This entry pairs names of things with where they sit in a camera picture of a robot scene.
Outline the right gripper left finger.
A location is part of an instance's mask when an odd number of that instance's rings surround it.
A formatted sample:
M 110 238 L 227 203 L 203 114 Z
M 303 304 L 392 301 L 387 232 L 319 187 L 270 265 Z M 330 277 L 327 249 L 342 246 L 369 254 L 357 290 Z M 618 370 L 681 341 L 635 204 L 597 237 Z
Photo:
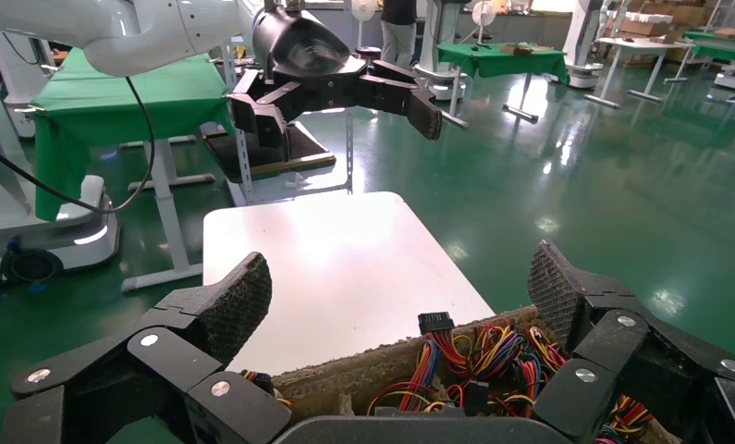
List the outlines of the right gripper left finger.
M 119 332 L 31 365 L 11 383 L 3 443 L 105 443 L 152 418 L 183 443 L 269 443 L 290 409 L 227 370 L 268 313 L 266 259 L 173 290 Z

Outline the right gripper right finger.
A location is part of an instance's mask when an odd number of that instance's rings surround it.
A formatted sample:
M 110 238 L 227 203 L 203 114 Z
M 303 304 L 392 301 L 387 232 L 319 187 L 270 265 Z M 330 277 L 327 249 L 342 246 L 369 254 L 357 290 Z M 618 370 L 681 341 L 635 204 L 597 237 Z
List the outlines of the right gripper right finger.
M 589 443 L 620 396 L 685 443 L 735 443 L 735 355 L 652 314 L 621 282 L 574 266 L 552 243 L 533 255 L 528 293 L 567 361 L 534 416 Z

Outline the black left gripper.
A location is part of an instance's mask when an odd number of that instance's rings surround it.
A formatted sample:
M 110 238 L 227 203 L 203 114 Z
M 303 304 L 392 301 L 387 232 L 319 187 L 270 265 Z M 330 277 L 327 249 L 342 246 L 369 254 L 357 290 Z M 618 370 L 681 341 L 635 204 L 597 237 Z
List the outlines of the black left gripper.
M 439 139 L 442 111 L 424 78 L 382 60 L 366 68 L 308 11 L 266 6 L 251 42 L 263 70 L 245 69 L 227 97 L 235 127 L 277 161 L 290 159 L 288 126 L 308 111 L 358 105 L 404 116 L 427 140 Z

